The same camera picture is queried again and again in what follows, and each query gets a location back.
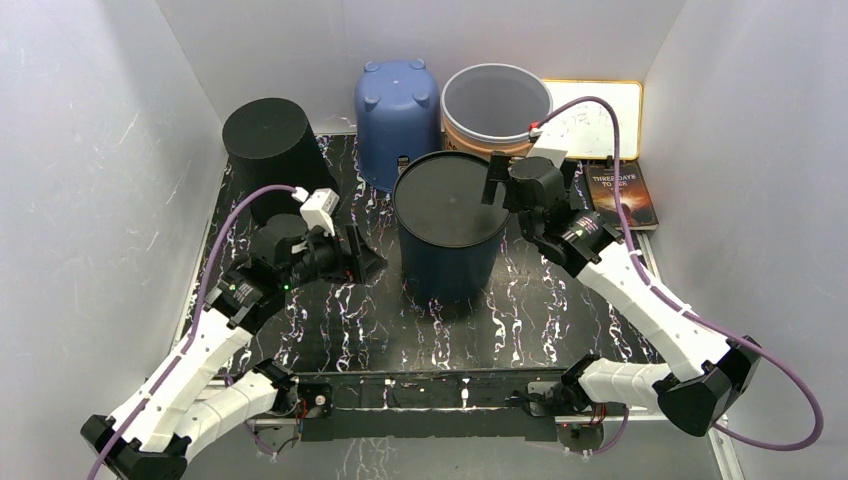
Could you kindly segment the large dark blue bucket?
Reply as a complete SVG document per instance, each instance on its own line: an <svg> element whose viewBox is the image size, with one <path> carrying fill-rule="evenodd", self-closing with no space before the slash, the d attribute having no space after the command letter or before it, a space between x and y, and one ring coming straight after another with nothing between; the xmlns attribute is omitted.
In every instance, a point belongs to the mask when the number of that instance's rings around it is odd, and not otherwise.
<svg viewBox="0 0 848 480"><path fill-rule="evenodd" d="M482 202L487 167L476 155L439 151L398 177L401 271L415 302L462 302L488 284L510 214Z"/></svg>

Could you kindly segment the black ribbed plastic bucket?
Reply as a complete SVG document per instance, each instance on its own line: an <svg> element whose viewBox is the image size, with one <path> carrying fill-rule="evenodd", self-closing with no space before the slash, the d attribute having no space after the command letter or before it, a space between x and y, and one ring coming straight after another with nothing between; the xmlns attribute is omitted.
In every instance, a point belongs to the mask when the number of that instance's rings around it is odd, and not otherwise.
<svg viewBox="0 0 848 480"><path fill-rule="evenodd" d="M269 97L239 107L225 120L222 140L249 193L268 185L339 191L305 111L291 100Z"/></svg>

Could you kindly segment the light blue plastic bucket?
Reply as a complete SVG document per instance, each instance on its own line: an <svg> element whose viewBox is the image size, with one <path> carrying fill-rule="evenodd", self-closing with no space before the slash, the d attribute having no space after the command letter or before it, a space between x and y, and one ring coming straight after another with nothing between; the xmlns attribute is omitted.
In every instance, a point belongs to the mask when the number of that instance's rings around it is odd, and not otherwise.
<svg viewBox="0 0 848 480"><path fill-rule="evenodd" d="M359 172L390 192L415 160L442 148L440 91L422 59L368 62L354 92Z"/></svg>

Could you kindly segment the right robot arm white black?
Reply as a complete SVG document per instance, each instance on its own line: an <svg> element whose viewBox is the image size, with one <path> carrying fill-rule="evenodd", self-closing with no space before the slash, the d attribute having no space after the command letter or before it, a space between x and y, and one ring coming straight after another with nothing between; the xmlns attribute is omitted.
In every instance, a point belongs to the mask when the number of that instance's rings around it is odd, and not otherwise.
<svg viewBox="0 0 848 480"><path fill-rule="evenodd" d="M522 237L550 262L600 294L663 358L661 364L621 363L588 354L543 394L577 414L601 403L660 411L673 425L703 436L746 390L760 357L746 341L734 341L687 319L655 293L654 277L642 279L638 255L623 235L593 210L571 206L570 182L544 157L491 155L482 201L516 214Z"/></svg>

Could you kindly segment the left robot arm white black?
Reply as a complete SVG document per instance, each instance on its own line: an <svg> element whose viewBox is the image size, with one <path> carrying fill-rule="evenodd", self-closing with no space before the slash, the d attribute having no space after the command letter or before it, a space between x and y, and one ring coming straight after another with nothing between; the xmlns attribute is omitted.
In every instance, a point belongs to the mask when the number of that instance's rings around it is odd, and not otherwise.
<svg viewBox="0 0 848 480"><path fill-rule="evenodd" d="M209 399L198 397L286 306L292 290L318 280L365 284L386 266L354 224L272 217L138 391L112 413L84 423L81 435L97 453L98 465L120 479L178 479L198 453L250 418L293 414L303 404L297 376L271 358Z"/></svg>

